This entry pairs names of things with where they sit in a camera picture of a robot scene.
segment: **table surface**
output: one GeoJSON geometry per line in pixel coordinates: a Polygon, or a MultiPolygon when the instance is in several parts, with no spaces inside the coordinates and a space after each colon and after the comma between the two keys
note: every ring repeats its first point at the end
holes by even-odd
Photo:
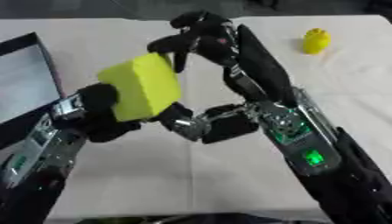
{"type": "MultiPolygon", "coordinates": [[[[392,179],[392,29],[379,16],[241,17],[306,88],[333,123],[353,135],[392,179]],[[321,54],[301,53],[311,28],[332,35],[321,54]]],[[[146,53],[153,39],[175,33],[165,21],[124,19],[0,20],[0,40],[37,32],[67,94],[97,82],[104,67],[146,53]]],[[[221,68],[192,56],[179,76],[182,102],[198,112],[241,102],[221,68]]],[[[317,203],[261,133],[211,145],[190,143],[157,123],[110,143],[87,143],[51,218],[254,212],[280,218],[320,217],[317,203]]]]}

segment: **yellow foam cube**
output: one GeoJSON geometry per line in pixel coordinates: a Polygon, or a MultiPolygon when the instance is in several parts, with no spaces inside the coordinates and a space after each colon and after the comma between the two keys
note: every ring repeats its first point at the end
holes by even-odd
{"type": "Polygon", "coordinates": [[[181,96],[169,60],[157,53],[106,68],[98,73],[98,80],[111,84],[119,93],[119,101],[113,107],[119,122],[157,116],[181,96]]]}

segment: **robotic arm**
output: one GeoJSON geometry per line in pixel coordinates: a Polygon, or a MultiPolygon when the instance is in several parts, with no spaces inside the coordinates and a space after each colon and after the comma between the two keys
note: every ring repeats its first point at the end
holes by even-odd
{"type": "Polygon", "coordinates": [[[43,223],[87,140],[107,142],[141,128],[139,121],[116,121],[110,109],[116,98],[113,87],[95,84],[41,117],[23,147],[1,166],[1,224],[43,223]]]}
{"type": "Polygon", "coordinates": [[[248,27],[235,29],[229,20],[205,12],[184,14],[171,26],[181,33],[151,43],[149,50],[174,53],[176,72],[184,69],[187,53],[223,66],[226,85],[245,102],[194,118],[192,111],[175,104],[166,111],[169,115],[163,113],[171,118],[164,126],[206,144],[260,127],[334,223],[392,223],[392,187],[382,171],[303,89],[291,85],[289,75],[248,27]]]}

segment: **cable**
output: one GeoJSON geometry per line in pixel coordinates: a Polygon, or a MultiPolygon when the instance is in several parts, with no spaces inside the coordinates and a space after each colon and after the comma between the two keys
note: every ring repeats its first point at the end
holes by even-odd
{"type": "Polygon", "coordinates": [[[119,3],[117,0],[109,0],[112,4],[117,5],[117,7],[121,8],[123,11],[128,12],[132,17],[135,16],[134,12],[130,10],[128,7],[124,6],[122,3],[119,3]]]}

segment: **yellow toy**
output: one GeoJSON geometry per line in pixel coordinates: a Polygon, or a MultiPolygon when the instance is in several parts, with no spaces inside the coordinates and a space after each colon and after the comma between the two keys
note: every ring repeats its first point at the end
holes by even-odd
{"type": "Polygon", "coordinates": [[[113,108],[119,122],[157,116],[181,96],[169,60],[157,53],[106,68],[98,74],[98,80],[111,84],[119,93],[113,108]]]}
{"type": "Polygon", "coordinates": [[[331,35],[319,28],[309,30],[304,35],[304,52],[317,54],[324,50],[331,43],[331,35]]]}

